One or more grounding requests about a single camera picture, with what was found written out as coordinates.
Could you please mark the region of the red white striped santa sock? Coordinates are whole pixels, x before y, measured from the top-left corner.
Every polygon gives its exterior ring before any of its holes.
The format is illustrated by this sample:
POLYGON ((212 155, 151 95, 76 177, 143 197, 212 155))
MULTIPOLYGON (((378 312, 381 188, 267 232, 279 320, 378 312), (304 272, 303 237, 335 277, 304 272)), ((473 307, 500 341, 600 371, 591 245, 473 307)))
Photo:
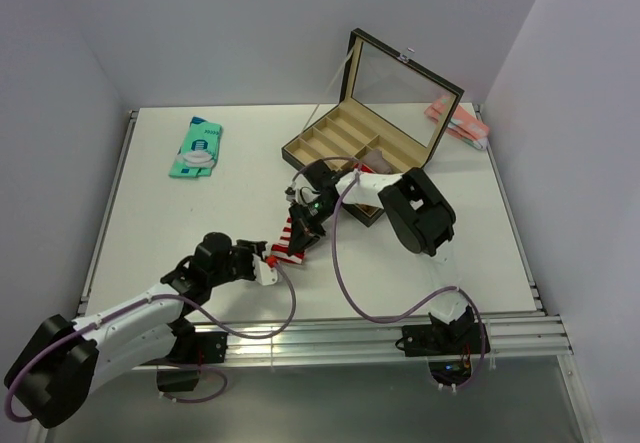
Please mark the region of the red white striped santa sock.
POLYGON ((302 265, 305 260, 305 252, 289 253, 289 244, 292 235, 292 220, 288 217, 280 233, 279 239, 270 245, 270 255, 279 262, 302 265))

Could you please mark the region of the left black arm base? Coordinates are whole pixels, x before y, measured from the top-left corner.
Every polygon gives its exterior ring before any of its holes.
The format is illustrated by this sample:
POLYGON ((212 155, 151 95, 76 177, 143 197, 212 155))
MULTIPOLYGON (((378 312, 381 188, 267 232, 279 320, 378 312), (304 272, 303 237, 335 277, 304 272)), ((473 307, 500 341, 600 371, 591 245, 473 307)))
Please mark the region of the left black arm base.
POLYGON ((156 367, 156 387, 161 398, 175 403, 204 403, 222 396, 229 385, 228 377, 216 367, 223 363, 228 348, 225 331, 198 332, 186 318, 168 325, 170 348, 144 362, 156 367), (216 376, 220 387, 209 396, 187 398, 182 393, 193 392, 207 376, 216 376))

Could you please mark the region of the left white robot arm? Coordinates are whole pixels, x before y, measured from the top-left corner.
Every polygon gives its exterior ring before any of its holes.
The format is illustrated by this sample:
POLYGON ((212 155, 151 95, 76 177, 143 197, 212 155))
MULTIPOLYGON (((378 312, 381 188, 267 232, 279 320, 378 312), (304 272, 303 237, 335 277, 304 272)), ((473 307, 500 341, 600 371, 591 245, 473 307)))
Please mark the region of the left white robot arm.
POLYGON ((138 365, 196 362, 195 326, 188 315, 216 287, 261 281, 266 248, 264 241, 209 233, 193 254, 131 300, 74 320, 59 314, 46 319, 4 378, 7 417, 53 428, 93 391, 138 365))

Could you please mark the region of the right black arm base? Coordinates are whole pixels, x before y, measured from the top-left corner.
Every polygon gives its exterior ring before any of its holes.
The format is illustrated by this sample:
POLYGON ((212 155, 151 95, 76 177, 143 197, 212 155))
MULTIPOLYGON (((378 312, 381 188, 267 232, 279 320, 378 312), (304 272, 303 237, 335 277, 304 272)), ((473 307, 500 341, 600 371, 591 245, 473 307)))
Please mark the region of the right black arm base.
POLYGON ((474 375, 473 358, 482 363, 491 350, 484 324, 431 319, 429 324, 410 324, 401 328, 394 343, 407 358, 429 358, 430 376, 438 384, 458 389, 474 375))

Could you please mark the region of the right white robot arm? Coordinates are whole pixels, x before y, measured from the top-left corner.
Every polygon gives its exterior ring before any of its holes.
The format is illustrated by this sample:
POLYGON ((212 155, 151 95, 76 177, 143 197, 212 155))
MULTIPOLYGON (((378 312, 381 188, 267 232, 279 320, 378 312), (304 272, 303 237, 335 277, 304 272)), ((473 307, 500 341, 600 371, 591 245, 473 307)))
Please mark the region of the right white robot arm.
POLYGON ((462 346, 468 331, 480 323, 477 306, 455 279, 455 267, 448 254, 454 237, 456 214, 425 174, 412 167, 404 173, 371 173, 364 163, 347 157, 350 165, 333 170, 328 163, 344 157, 324 157, 302 167, 285 190, 290 202, 291 231, 286 240, 287 255, 302 254, 326 236, 324 223, 332 223, 331 257, 337 283, 349 306, 362 318, 378 324, 397 323, 446 294, 454 301, 429 314, 435 346, 452 353, 462 346), (441 286, 397 316, 373 316, 361 309, 343 280, 337 252, 337 224, 340 209, 365 205, 382 209, 401 245, 415 255, 432 259, 440 272, 441 286))

